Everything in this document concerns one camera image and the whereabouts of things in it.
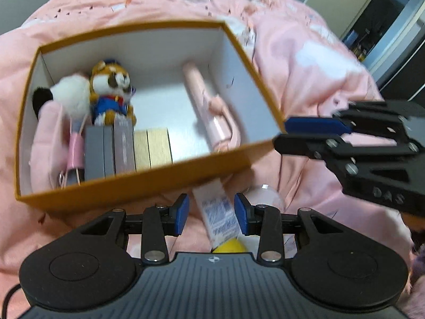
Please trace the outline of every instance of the plush toy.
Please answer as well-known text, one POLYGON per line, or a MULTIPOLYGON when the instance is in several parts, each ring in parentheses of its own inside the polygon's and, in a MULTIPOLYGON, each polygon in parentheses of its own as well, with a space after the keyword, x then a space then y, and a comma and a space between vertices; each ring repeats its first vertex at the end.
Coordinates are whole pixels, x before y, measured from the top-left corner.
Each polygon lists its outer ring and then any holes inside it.
POLYGON ((60 103, 70 119, 83 120, 90 114, 90 80, 84 74, 76 73, 63 77, 52 86, 38 87, 32 96, 32 106, 38 118, 41 107, 48 101, 60 103))
POLYGON ((95 125, 112 125, 115 118, 129 118, 136 123, 129 104, 132 87, 128 72, 115 60, 101 61, 92 70, 90 103, 95 125))

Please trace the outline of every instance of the brown and white plush toy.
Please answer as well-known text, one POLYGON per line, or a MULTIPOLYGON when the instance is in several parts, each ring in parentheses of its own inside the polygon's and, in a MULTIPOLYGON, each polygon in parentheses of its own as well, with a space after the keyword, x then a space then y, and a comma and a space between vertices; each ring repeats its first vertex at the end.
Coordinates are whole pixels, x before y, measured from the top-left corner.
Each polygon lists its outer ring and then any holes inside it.
POLYGON ((128 72, 115 60, 101 61, 92 70, 90 103, 95 125, 112 125, 115 118, 136 118, 129 104, 132 86, 128 72))

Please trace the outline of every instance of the gray box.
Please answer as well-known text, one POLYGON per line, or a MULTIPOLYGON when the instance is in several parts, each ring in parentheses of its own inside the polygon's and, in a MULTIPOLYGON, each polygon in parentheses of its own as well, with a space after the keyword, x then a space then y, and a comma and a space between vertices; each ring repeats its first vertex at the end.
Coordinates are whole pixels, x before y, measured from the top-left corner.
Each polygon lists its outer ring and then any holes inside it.
POLYGON ((130 119, 115 119, 113 124, 115 146, 115 172, 135 171, 133 123, 130 119))
POLYGON ((84 140, 85 181, 104 178, 103 126, 87 126, 84 140))
POLYGON ((104 157, 105 177, 115 175, 112 126, 105 126, 103 130, 103 157, 104 157))

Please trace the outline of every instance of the hair curler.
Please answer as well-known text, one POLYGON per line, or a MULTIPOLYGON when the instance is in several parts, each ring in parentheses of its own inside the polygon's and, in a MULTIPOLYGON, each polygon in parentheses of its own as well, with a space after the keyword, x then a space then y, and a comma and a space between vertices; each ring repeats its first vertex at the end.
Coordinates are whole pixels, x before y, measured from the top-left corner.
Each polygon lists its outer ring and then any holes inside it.
POLYGON ((214 151, 226 151, 241 144, 241 133, 228 106, 219 96, 212 97, 199 69, 192 62, 183 65, 190 94, 207 130, 214 151))

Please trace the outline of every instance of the pink blanket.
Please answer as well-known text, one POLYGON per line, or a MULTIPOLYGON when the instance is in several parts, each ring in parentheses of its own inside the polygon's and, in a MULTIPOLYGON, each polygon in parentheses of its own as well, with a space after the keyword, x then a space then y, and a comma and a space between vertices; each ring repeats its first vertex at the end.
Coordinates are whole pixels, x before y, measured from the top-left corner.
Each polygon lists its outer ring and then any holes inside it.
MULTIPOLYGON (((349 100, 380 99, 364 67, 328 31, 313 10, 294 0, 51 0, 20 28, 0 37, 0 299, 18 283, 18 270, 32 251, 100 213, 49 217, 14 199, 14 140, 26 76, 40 45, 111 25, 158 19, 220 19, 241 40, 285 116, 328 116, 349 100)), ((351 136, 353 142, 377 142, 351 136)), ((397 251, 409 262, 411 239, 398 212, 345 197, 335 176, 320 161, 271 152, 252 169, 226 182, 230 197, 251 184, 269 184, 283 198, 280 209, 295 213, 309 206, 397 251)), ((170 203, 178 193, 129 203, 140 213, 155 202, 170 203)), ((181 237, 167 240, 179 250, 209 251, 196 205, 181 237)), ((129 251, 137 249, 131 237, 129 251)), ((9 318, 28 304, 21 292, 9 318)))

